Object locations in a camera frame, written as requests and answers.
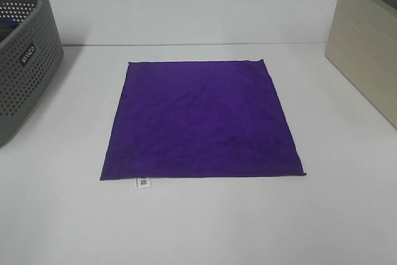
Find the purple towel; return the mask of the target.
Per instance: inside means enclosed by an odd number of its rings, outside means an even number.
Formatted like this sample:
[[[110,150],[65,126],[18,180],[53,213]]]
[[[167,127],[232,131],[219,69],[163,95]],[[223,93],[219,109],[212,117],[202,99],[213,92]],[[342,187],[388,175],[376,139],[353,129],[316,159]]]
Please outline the purple towel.
[[[263,60],[128,64],[101,180],[304,175]]]

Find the white towel label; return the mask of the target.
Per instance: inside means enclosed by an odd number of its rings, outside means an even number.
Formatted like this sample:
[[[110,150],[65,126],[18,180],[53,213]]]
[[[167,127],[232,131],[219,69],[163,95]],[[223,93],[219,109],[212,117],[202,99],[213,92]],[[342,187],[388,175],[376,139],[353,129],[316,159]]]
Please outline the white towel label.
[[[151,180],[148,177],[137,177],[135,179],[135,190],[146,189],[151,187]]]

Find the grey perforated plastic basket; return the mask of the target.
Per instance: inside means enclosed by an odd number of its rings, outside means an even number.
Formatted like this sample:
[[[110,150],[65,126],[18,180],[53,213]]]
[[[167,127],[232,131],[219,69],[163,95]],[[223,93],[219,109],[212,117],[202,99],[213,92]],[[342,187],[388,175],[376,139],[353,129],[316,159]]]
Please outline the grey perforated plastic basket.
[[[49,0],[1,0],[1,145],[30,115],[63,56]]]

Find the beige storage box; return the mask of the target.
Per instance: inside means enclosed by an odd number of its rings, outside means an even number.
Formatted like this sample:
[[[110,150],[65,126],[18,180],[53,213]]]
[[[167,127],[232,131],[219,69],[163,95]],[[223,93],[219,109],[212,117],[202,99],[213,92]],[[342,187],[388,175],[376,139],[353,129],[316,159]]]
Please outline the beige storage box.
[[[396,0],[337,0],[325,56],[396,125]]]

